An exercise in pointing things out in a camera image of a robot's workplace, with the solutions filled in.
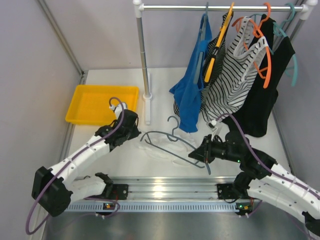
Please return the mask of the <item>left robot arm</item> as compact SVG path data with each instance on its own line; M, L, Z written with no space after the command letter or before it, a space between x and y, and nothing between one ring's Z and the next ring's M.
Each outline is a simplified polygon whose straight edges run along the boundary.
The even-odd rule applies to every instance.
M31 196L50 216L59 216L76 201L91 197L107 199L113 194L114 182L105 173L78 178L96 160L141 134L137 113L125 109L117 117L111 125L101 126L72 155L50 168L42 166L36 171Z

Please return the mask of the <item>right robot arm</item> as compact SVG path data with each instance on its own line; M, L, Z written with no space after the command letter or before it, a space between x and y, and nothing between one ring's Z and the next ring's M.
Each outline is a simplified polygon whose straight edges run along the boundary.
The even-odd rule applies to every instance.
M230 131L222 140L207 135L190 158L205 164L215 159L239 164L241 172L232 184L238 198L259 199L273 205L300 222L315 235L320 234L320 193L287 171L267 153L252 148L238 131Z

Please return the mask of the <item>black tank top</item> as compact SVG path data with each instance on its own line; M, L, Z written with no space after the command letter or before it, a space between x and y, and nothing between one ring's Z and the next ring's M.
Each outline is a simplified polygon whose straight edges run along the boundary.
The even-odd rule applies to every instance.
M268 119L279 95L278 84L295 54L289 37L284 36L279 28L271 18L263 22L260 28L271 49L274 46L275 34L283 37L270 56L272 70L268 87L263 88L264 80L257 75L242 107L232 114L243 132L256 138L267 133Z

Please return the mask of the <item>white striped tank top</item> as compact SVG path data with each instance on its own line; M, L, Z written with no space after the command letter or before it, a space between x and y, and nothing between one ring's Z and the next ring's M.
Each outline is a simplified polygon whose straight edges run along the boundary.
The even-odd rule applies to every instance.
M213 79L205 90L207 95L201 110L204 121L224 119L222 114L233 114L245 103L269 47L265 36L250 45L254 26L254 21L245 16L229 47L223 43L216 55Z

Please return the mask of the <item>blue tank top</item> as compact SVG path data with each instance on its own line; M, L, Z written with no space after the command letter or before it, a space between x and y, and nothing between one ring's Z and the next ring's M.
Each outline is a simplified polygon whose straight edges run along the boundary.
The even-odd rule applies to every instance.
M198 131L197 122L202 105L202 90L204 89L202 80L203 65L208 44L212 40L212 31L209 18L207 17L205 39L200 42L204 17L205 14L202 15L197 40L185 74L180 81L169 90L174 98L173 111L180 118L179 128L186 133L195 133ZM200 52L203 52L200 75L197 84L193 84Z

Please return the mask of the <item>grey-blue hanger with blue top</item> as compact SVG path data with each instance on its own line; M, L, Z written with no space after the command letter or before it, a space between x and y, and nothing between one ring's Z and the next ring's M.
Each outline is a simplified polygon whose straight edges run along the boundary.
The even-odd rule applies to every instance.
M208 19L208 7L209 7L209 3L206 2L205 15L204 15L203 24L202 24L201 32L200 32L200 42L204 41L205 37L206 37L206 27L207 27L207 19ZM195 69L195 75L194 75L194 79L193 79L193 84L197 84L198 83L198 79L199 79L200 71L201 71L203 55L204 55L204 52L200 51L199 52L199 57L198 57L198 62L197 62L196 69Z

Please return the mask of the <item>dark striped tank top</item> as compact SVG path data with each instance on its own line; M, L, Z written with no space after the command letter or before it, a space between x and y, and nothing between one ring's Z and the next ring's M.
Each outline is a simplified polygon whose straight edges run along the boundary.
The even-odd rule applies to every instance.
M184 76L170 88L173 94L174 114L182 122L197 122L209 95L210 87L217 80L223 58L226 54L225 35L228 31L231 17L225 13L222 16L220 32L212 37L209 17L204 13Z

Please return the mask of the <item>yellow hanger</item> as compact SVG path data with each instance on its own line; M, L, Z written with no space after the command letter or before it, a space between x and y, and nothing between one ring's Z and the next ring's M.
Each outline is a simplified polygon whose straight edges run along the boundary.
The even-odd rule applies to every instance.
M228 31L228 28L230 26L230 22L233 18L233 15L234 15L234 12L233 12L233 7L234 7L235 3L232 2L230 7L229 7L229 10L228 10L228 13L227 13L227 16L225 18L225 21L223 22L223 25L220 27L220 32L219 32L219 35L218 35L218 38L217 38L217 41L214 45L214 48L213 48L213 52L212 54L210 54L210 58L209 60L207 61L208 65L205 69L205 75L204 75L204 82L206 84L208 84L211 80L211 75L212 75L212 71L214 69L214 64L215 64L215 61L217 59L217 56L218 56L218 53L221 49L221 45L223 43L223 41L225 40L226 38L226 34L227 34L227 31Z

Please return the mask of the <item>yellow plastic tray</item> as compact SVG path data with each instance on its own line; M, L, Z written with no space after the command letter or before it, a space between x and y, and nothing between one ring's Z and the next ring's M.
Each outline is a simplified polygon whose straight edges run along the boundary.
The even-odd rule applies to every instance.
M137 86L78 85L73 93L65 121L74 125L103 126L111 123L115 114L110 104L118 105L116 97L125 103L127 109L135 111L138 104Z

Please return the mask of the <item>clothes rack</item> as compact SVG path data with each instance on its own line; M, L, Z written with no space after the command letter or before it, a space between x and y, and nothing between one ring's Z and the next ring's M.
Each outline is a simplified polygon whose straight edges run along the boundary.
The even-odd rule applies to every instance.
M150 74L148 73L145 41L144 41L144 31L143 31L143 12L144 11L201 11L208 13L210 12L226 12L231 10L233 12L297 12L300 13L299 20L294 28L292 37L295 37L299 28L302 26L305 20L309 18L312 11L318 4L317 0L306 0L303 1L301 5L290 6L228 6L228 5L149 5L144 4L141 0L134 0L134 13L136 17L137 24L137 34L139 40L139 50L141 59L141 70L143 76L144 84L144 122L146 125L150 125L152 122L152 92L151 92L151 81L149 80Z

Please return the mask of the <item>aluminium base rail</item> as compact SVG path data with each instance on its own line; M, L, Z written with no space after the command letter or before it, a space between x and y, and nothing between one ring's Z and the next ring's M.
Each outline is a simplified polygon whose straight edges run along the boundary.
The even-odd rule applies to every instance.
M217 184L233 183L235 176L218 177L112 177L114 184L127 184L131 202L218 201Z

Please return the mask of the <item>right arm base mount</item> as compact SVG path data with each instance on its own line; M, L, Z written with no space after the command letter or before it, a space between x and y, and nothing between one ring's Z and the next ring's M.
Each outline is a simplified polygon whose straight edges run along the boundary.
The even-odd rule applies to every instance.
M249 199L247 190L233 183L218 183L216 185L219 200Z

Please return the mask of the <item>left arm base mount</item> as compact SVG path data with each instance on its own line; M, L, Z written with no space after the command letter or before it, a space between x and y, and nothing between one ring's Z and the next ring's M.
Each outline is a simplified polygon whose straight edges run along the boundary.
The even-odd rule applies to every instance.
M101 194L89 196L87 199L126 200L128 193L128 184L107 184Z

